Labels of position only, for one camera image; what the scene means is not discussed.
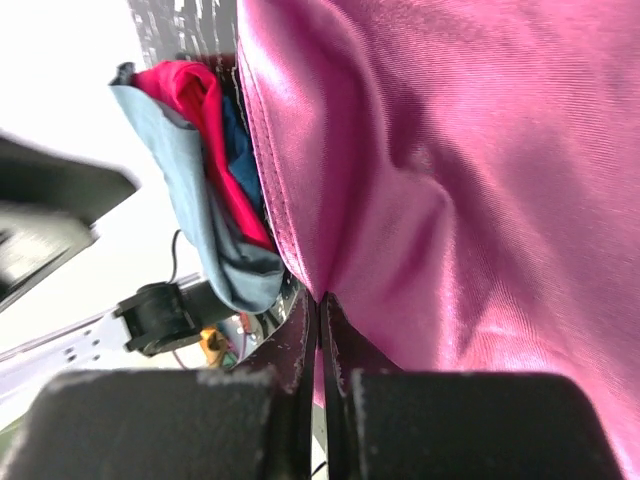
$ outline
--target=pink satin fabric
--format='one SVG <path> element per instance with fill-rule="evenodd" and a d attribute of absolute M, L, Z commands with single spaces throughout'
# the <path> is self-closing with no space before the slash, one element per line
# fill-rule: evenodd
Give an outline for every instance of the pink satin fabric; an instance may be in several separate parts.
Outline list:
<path fill-rule="evenodd" d="M 288 267 L 410 370 L 547 371 L 640 475 L 634 0 L 239 1 Z"/>

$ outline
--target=black cable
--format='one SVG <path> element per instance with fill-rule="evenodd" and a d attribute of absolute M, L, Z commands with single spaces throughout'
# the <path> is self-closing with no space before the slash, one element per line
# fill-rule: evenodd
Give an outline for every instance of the black cable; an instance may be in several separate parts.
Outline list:
<path fill-rule="evenodd" d="M 173 358 L 176 359 L 176 362 L 178 362 L 178 365 L 180 365 L 183 370 L 189 370 L 187 366 L 184 363 L 182 363 L 182 360 L 180 360 L 180 357 L 178 356 L 175 350 L 171 350 L 171 353 L 173 353 Z"/>
<path fill-rule="evenodd" d="M 327 466 L 327 461 L 325 460 L 324 462 L 322 462 L 320 465 L 318 465 L 316 467 L 316 469 L 313 471 L 311 476 L 313 477 L 316 473 L 318 473 L 320 470 L 322 470 L 323 467 L 326 467 L 326 466 Z"/>
<path fill-rule="evenodd" d="M 171 277 L 167 283 L 171 283 L 176 279 L 176 275 L 178 274 L 178 237 L 182 233 L 182 230 L 178 229 L 173 234 L 173 239 L 171 240 L 171 258 L 173 260 L 173 270 L 171 271 Z"/>
<path fill-rule="evenodd" d="M 182 230 L 178 229 L 175 231 L 175 233 L 173 234 L 173 238 L 171 239 L 171 260 L 173 261 L 173 269 L 171 270 L 171 277 L 169 278 L 169 281 L 167 283 L 171 283 L 173 281 L 175 281 L 176 279 L 176 275 L 178 275 L 178 237 L 180 237 L 180 233 L 182 233 Z M 188 370 L 187 366 L 182 362 L 182 360 L 180 360 L 180 357 L 178 356 L 177 352 L 175 350 L 172 350 L 171 353 L 173 354 L 173 358 L 176 359 L 176 362 L 178 362 L 178 365 L 180 365 L 180 367 L 182 367 L 183 370 Z"/>

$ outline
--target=folded fabric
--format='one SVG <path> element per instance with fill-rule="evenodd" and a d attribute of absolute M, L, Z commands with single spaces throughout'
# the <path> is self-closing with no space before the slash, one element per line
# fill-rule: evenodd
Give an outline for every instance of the folded fabric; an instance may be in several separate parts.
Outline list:
<path fill-rule="evenodd" d="M 249 135 L 238 122 L 233 102 L 227 96 L 222 99 L 224 140 L 229 159 L 229 171 L 242 187 L 256 213 L 262 211 L 262 188 L 256 158 L 249 143 Z"/>
<path fill-rule="evenodd" d="M 206 175 L 247 241 L 275 250 L 266 228 L 229 171 L 222 125 L 222 90 L 216 76 L 198 62 L 161 62 L 134 74 L 132 85 L 196 126 L 207 149 Z"/>
<path fill-rule="evenodd" d="M 280 291 L 282 260 L 245 241 L 204 177 L 198 131 L 167 105 L 129 86 L 132 72 L 133 65 L 124 64 L 111 90 L 164 173 L 180 228 L 198 249 L 214 292 L 234 310 L 264 312 Z"/>

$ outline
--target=black panel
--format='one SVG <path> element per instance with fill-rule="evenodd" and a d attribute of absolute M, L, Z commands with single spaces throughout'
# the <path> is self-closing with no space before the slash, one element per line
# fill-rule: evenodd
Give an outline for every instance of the black panel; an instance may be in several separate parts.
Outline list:
<path fill-rule="evenodd" d="M 584 394 L 552 375 L 353 377 L 364 479 L 618 479 Z"/>
<path fill-rule="evenodd" d="M 91 225 L 135 191 L 120 172 L 0 137 L 0 201 L 61 210 Z"/>
<path fill-rule="evenodd" d="M 0 201 L 0 312 L 93 241 L 64 212 Z"/>
<path fill-rule="evenodd" d="M 263 478 L 267 373 L 81 372 L 40 394 L 5 480 Z"/>

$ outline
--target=light blue cloth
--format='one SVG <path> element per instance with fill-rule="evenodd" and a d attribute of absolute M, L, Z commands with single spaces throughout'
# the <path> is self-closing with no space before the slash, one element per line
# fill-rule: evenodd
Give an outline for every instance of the light blue cloth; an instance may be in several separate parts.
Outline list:
<path fill-rule="evenodd" d="M 221 208 L 216 192 L 205 180 L 198 131 L 168 106 L 128 86 L 123 78 L 120 72 L 111 90 L 164 173 L 180 228 L 198 249 L 214 292 L 236 311 L 266 311 L 280 292 L 282 259 L 246 243 Z"/>
<path fill-rule="evenodd" d="M 242 187 L 253 209 L 262 215 L 262 187 L 256 158 L 251 149 L 249 135 L 238 122 L 233 102 L 227 96 L 222 99 L 222 114 L 229 171 Z"/>

